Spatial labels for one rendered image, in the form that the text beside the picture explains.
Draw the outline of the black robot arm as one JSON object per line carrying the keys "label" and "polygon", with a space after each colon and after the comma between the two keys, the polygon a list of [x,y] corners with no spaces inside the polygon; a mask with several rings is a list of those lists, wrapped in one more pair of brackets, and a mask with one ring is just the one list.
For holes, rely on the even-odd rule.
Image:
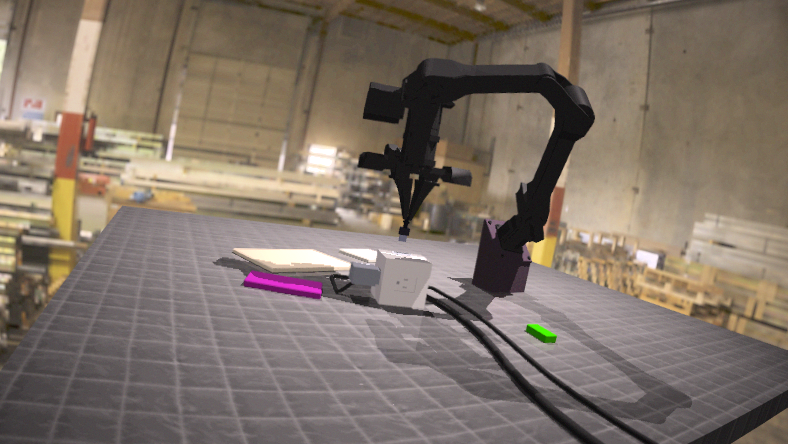
{"label": "black robot arm", "polygon": [[465,65],[428,58],[403,79],[402,88],[371,82],[363,119],[399,123],[408,108],[406,125],[440,129],[442,108],[474,93],[540,93],[555,109],[554,130],[534,179],[515,193],[517,215],[496,224],[501,248],[523,254],[527,242],[545,239],[550,197],[574,143],[595,120],[584,89],[573,85],[549,65]]}

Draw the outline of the black usb plug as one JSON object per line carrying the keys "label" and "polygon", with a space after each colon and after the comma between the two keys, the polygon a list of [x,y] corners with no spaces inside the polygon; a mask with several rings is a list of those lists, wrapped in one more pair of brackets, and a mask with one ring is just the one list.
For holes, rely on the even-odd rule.
{"label": "black usb plug", "polygon": [[409,236],[409,232],[410,232],[410,228],[407,228],[409,224],[409,216],[407,216],[407,219],[404,220],[403,222],[404,222],[403,227],[400,227],[399,229],[399,241],[406,242],[407,236]]}

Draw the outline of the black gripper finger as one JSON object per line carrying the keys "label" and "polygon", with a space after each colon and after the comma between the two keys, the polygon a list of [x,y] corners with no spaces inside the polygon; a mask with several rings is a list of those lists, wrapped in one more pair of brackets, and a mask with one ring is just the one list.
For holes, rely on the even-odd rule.
{"label": "black gripper finger", "polygon": [[420,205],[434,186],[440,186],[440,183],[415,179],[414,192],[408,212],[409,221],[413,219]]}
{"label": "black gripper finger", "polygon": [[394,175],[388,176],[389,178],[393,178],[396,183],[400,197],[402,217],[404,220],[406,220],[409,212],[413,179]]}

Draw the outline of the magenta flat bar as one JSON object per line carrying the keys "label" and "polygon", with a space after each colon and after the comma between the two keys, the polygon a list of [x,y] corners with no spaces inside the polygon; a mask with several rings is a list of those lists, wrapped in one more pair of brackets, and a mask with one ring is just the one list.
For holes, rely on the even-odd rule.
{"label": "magenta flat bar", "polygon": [[248,277],[244,279],[244,286],[321,299],[323,283],[252,270]]}

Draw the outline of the small green rectangular block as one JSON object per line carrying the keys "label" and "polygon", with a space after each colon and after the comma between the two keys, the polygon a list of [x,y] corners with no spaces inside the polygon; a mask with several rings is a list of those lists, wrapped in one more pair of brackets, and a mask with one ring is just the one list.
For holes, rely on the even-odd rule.
{"label": "small green rectangular block", "polygon": [[538,324],[533,324],[533,325],[528,324],[526,328],[526,332],[535,336],[535,338],[537,337],[538,339],[540,339],[540,341],[543,341],[544,343],[556,342],[556,338],[557,338],[556,334],[552,334],[552,332],[544,329],[544,327],[540,327],[540,325]]}

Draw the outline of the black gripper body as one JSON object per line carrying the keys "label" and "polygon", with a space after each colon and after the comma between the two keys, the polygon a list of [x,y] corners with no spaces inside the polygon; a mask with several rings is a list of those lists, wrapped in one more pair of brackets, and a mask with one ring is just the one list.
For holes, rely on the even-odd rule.
{"label": "black gripper body", "polygon": [[[438,135],[438,130],[406,125],[399,161],[389,160],[388,155],[363,152],[359,155],[357,168],[380,171],[390,169],[394,176],[409,178],[410,173],[413,173],[419,174],[418,180],[438,183],[439,178],[442,178],[444,182],[471,187],[472,176],[469,170],[446,166],[442,169],[434,168],[436,145],[440,140]],[[421,169],[420,166],[427,169]]]}

